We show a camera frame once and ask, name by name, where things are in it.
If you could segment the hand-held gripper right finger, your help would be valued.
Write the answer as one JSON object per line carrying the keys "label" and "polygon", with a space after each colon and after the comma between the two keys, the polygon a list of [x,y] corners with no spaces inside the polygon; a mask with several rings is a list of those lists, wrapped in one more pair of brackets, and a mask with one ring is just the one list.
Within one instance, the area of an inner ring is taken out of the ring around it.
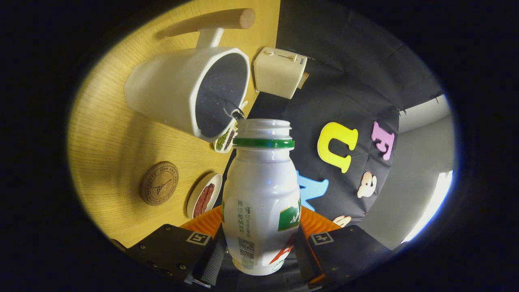
{"label": "hand-held gripper right finger", "polygon": [[392,251],[357,225],[336,223],[301,207],[294,252],[310,290],[347,284],[387,262]]}

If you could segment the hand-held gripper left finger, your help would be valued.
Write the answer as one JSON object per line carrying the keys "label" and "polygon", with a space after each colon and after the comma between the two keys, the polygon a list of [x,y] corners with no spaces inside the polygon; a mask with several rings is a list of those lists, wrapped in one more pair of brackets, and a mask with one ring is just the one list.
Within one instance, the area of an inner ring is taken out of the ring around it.
{"label": "hand-held gripper left finger", "polygon": [[222,207],[177,227],[163,224],[122,251],[169,279],[211,288],[216,285],[226,250]]}

